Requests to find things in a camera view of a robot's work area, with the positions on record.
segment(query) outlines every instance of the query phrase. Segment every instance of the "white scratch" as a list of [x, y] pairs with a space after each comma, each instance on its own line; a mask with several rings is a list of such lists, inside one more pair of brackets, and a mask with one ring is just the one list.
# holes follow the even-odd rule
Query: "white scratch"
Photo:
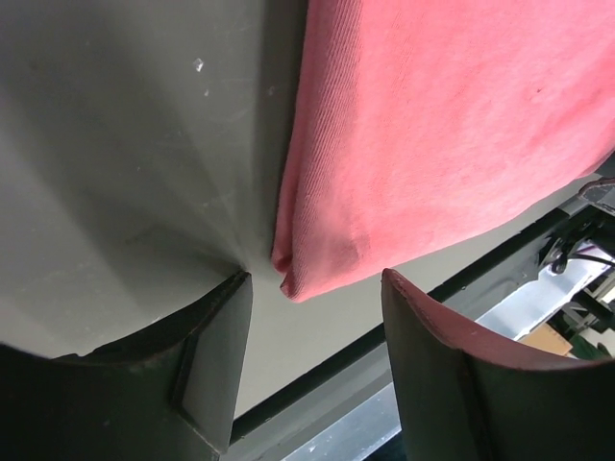
[[194, 66], [197, 72], [201, 72], [201, 70], [203, 70], [203, 66], [205, 65], [205, 63], [203, 62], [201, 58], [197, 58], [196, 60], [194, 60], [192, 65]]
[[253, 82], [252, 78], [241, 78], [241, 79], [222, 79], [221, 82], [223, 84], [233, 83], [233, 82]]
[[250, 111], [250, 108], [238, 110], [230, 117], [227, 117], [226, 122], [227, 123], [236, 122], [237, 120], [240, 120], [241, 118], [243, 118], [249, 111]]

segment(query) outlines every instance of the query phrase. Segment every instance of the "gray plastic panel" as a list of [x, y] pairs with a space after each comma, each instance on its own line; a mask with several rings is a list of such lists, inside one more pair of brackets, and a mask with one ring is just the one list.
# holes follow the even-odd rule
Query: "gray plastic panel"
[[297, 8], [0, 3], [0, 341], [85, 354], [269, 254]]

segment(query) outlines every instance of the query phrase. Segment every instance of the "wire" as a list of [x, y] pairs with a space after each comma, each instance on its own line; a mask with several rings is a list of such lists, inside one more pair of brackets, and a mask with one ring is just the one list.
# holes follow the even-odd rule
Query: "wire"
[[579, 253], [574, 253], [572, 255], [569, 255], [568, 259], [584, 259], [586, 261], [600, 262], [600, 264], [606, 264], [607, 266], [615, 267], [615, 262], [597, 256], [581, 255]]

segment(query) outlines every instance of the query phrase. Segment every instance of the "pink cloth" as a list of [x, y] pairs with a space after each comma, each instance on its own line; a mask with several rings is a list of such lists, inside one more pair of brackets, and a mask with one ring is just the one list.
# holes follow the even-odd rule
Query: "pink cloth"
[[613, 0], [311, 0], [273, 263], [302, 301], [489, 231], [615, 145]]

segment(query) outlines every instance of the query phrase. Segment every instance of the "ribbed fabric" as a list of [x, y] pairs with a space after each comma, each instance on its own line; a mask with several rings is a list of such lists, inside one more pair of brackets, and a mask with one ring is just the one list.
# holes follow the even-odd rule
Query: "ribbed fabric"
[[615, 145], [613, 0], [311, 0], [273, 263], [294, 301], [489, 231]]

